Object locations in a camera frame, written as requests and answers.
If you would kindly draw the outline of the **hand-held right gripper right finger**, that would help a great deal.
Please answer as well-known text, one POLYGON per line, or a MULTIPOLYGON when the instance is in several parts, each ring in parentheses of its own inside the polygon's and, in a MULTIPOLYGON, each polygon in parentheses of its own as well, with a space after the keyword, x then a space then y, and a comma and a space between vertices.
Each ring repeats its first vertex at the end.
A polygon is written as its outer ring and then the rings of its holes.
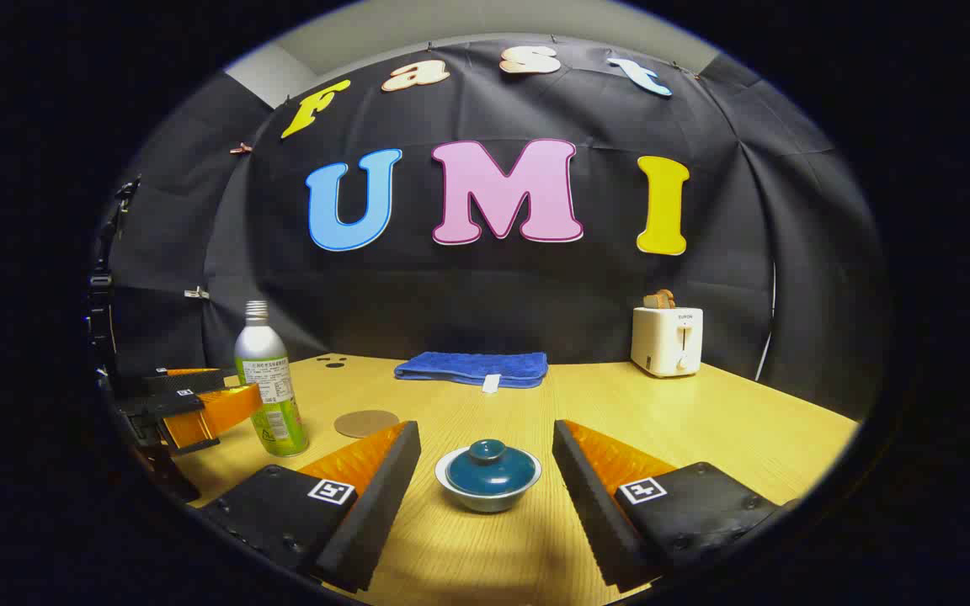
POLYGON ((569 419, 555 422, 552 452, 604 582, 623 592, 708 567, 797 507, 715 465, 674 467, 569 419))

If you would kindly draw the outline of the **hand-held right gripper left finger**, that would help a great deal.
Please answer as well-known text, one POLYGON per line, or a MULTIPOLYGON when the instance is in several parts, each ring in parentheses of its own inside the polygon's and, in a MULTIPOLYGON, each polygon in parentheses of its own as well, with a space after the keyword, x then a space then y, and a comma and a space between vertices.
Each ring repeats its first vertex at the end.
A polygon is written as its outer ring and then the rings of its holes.
POLYGON ((417 423, 396 423, 299 470, 266 465, 200 511, 292 574, 365 591, 420 453, 417 423))

